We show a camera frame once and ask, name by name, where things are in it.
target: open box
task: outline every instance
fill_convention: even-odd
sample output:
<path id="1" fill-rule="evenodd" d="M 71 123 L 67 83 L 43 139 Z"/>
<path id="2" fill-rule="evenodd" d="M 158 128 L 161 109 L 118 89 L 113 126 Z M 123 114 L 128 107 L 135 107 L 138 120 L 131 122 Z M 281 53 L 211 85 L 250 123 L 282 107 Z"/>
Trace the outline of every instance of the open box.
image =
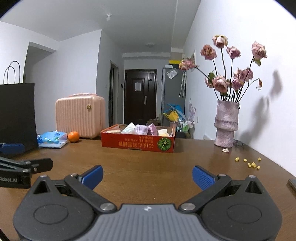
<path id="1" fill-rule="evenodd" d="M 172 153 L 175 145 L 175 130 L 172 127 L 157 126 L 157 130 L 167 129 L 171 137 L 152 135 L 133 135 L 121 133 L 108 133 L 108 131 L 123 130 L 127 125 L 116 124 L 101 131 L 103 147 L 122 149 L 135 149 L 145 151 L 157 151 Z"/>

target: brown tabletop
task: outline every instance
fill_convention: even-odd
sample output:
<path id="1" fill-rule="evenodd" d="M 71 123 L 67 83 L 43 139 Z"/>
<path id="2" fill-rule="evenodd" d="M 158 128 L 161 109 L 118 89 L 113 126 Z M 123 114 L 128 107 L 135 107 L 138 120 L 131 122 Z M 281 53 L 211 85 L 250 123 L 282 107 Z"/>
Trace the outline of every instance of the brown tabletop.
<path id="1" fill-rule="evenodd" d="M 83 173 L 100 164 L 104 179 L 95 191 L 118 207 L 121 203 L 175 203 L 198 194 L 201 190 L 192 180 L 192 168 L 201 165 L 214 174 L 225 173 L 232 179 L 256 175 L 270 193 L 283 216 L 282 228 L 276 241 L 296 239 L 296 193 L 287 185 L 293 175 L 249 147 L 230 149 L 222 153 L 212 141 L 177 139 L 174 153 L 104 148 L 100 140 L 83 139 L 62 149 L 39 149 L 17 159 L 50 157 L 51 179 L 63 179 L 76 172 Z M 248 162 L 262 158 L 259 171 L 248 168 Z M 13 214 L 27 190 L 0 188 L 0 228 L 11 241 L 19 240 L 13 224 Z"/>

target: ribbed suitcase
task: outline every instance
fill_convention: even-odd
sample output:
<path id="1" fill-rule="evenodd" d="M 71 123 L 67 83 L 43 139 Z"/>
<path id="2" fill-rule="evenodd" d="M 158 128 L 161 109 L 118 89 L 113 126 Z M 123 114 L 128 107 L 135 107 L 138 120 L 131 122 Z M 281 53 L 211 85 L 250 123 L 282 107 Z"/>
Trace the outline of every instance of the ribbed suitcase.
<path id="1" fill-rule="evenodd" d="M 96 94 L 79 93 L 56 101 L 57 131 L 77 131 L 95 138 L 105 127 L 105 100 Z"/>

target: vase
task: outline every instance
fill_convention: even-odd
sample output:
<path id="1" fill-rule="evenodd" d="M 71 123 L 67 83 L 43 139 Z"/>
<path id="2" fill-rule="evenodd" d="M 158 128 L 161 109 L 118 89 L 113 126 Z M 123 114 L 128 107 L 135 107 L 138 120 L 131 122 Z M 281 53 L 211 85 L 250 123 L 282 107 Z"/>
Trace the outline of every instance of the vase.
<path id="1" fill-rule="evenodd" d="M 239 104 L 232 101 L 218 100 L 214 126 L 217 128 L 215 145 L 231 148 L 234 131 L 238 130 Z"/>

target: green pumpkin graphic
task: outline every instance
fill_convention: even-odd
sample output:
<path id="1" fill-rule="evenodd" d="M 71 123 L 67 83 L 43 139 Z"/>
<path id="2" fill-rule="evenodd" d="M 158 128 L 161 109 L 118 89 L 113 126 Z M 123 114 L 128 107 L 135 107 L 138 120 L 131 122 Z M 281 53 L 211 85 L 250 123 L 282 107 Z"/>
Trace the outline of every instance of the green pumpkin graphic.
<path id="1" fill-rule="evenodd" d="M 157 142 L 157 146 L 158 149 L 162 151 L 167 151 L 172 146 L 172 141 L 166 137 L 163 137 Z"/>

